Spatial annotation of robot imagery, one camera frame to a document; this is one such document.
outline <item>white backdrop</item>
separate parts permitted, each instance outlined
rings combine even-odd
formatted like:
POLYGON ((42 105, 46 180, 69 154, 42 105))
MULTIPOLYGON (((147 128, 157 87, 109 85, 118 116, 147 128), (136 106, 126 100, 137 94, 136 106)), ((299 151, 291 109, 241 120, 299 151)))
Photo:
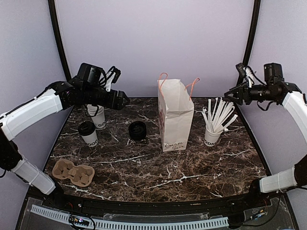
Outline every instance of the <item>white backdrop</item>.
MULTIPOLYGON (((263 65, 280 63, 283 77, 307 92, 307 1, 262 1, 255 43, 249 65, 264 79, 263 65)), ((273 173, 292 167, 307 154, 296 123, 282 106, 272 104, 267 112, 256 103, 242 107, 273 173)), ((307 192, 289 192, 299 227, 307 229, 307 192)))
POLYGON ((253 0, 57 0, 72 76, 82 62, 122 71, 114 89, 157 96, 161 72, 194 96, 222 96, 236 84, 253 0))
MULTIPOLYGON (((0 0, 0 114, 64 81, 48 2, 0 0)), ((42 169, 67 112, 34 124, 14 141, 42 169)), ((0 179, 0 229, 14 230, 28 185, 11 172, 0 179)))

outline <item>slotted white strip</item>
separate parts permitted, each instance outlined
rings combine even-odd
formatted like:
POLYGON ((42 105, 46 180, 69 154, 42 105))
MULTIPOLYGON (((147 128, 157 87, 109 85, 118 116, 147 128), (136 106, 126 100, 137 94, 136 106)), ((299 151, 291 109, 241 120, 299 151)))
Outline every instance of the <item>slotted white strip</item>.
MULTIPOLYGON (((36 213, 40 216, 61 222, 64 224, 69 224, 69 214, 54 211, 46 207, 41 207, 37 205, 32 205, 31 212, 36 213)), ((217 218, 193 222, 182 222, 182 223, 160 223, 160 224, 149 224, 149 223, 126 223, 126 222, 113 222, 100 219, 94 219, 97 230, 207 230, 215 229, 220 227, 227 227, 228 218, 217 218)), ((93 229, 93 223, 88 219, 90 225, 88 229, 93 229)))

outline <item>marble tabletop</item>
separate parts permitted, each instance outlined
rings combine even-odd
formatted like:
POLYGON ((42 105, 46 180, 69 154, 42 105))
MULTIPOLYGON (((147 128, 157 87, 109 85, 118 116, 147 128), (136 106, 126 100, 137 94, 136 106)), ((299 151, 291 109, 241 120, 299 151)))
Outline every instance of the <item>marble tabletop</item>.
POLYGON ((66 194, 95 199, 174 202, 233 196, 248 192, 252 180, 265 170, 242 123, 237 120, 214 147, 204 144, 205 122, 201 114, 208 99, 193 98, 195 112, 186 150, 162 152, 157 98, 131 99, 121 111, 105 109, 106 127, 97 130, 98 145, 90 148, 77 132, 91 120, 83 107, 75 107, 47 162, 45 173, 59 159, 94 167, 92 183, 77 187, 58 180, 66 194), (133 141, 128 126, 147 125, 147 138, 133 141))

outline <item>cup holding straws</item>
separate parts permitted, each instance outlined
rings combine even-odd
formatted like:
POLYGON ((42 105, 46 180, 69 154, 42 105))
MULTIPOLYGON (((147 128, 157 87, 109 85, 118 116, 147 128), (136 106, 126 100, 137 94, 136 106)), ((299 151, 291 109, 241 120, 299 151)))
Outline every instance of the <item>cup holding straws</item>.
POLYGON ((219 99, 216 98, 214 109, 211 113, 211 101, 211 99, 208 100, 208 111, 203 108, 201 112, 206 123, 205 145, 210 147, 216 144, 221 133, 238 117, 238 115, 234 115, 225 125, 223 125, 234 112, 235 106, 232 102, 225 102, 222 98, 219 101, 219 99))

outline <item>pink bag handle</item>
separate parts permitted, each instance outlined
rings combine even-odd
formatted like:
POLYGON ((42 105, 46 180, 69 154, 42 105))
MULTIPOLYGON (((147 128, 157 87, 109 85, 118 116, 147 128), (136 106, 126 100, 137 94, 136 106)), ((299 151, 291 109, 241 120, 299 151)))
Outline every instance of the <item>pink bag handle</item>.
POLYGON ((161 80, 161 78, 162 78, 162 76, 163 76, 163 74, 165 74, 166 75, 166 77, 165 77, 165 79, 164 79, 164 81, 168 78, 168 74, 167 73, 161 73, 160 74, 160 77, 159 77, 159 84, 158 84, 158 87, 159 87, 159 90, 160 90, 160 93, 162 94, 162 96, 164 97, 164 95, 163 95, 163 93, 162 93, 162 85, 163 85, 163 83, 164 83, 164 81, 162 82, 162 84, 160 85, 160 80, 161 80))
POLYGON ((193 89, 194 89, 194 85, 197 83, 197 82, 199 82, 200 81, 200 78, 197 78, 197 79, 195 79, 194 80, 194 82, 193 83, 191 83, 191 84, 189 84, 189 85, 187 85, 186 86, 186 88, 185 88, 185 90, 190 86, 190 85, 192 85, 192 87, 191 87, 191 93, 190 93, 190 100, 191 100, 191 97, 192 97, 192 93, 193 93, 193 89))

